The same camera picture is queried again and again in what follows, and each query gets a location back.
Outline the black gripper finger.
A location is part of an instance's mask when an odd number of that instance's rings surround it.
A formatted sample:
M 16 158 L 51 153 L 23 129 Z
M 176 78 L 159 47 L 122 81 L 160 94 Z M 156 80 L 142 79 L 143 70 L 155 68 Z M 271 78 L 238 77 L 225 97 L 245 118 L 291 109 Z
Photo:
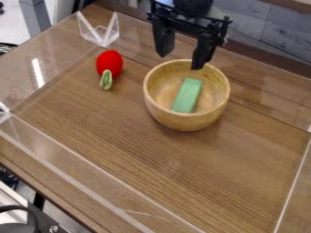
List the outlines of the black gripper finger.
M 197 40 L 197 49 L 193 56 L 191 69 L 199 70 L 213 59 L 218 46 L 218 36 L 205 32 Z
M 155 50 L 160 57 L 166 57 L 175 48 L 175 30 L 163 19 L 152 19 Z

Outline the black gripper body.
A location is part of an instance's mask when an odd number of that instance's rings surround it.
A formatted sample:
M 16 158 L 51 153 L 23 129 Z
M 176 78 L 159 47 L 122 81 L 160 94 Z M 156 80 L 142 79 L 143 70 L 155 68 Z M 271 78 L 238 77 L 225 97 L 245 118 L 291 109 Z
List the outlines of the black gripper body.
M 218 46 L 226 43 L 233 17 L 214 6 L 214 0 L 148 0 L 148 21 L 168 22 L 175 34 L 182 32 L 198 38 L 205 32 L 218 36 Z

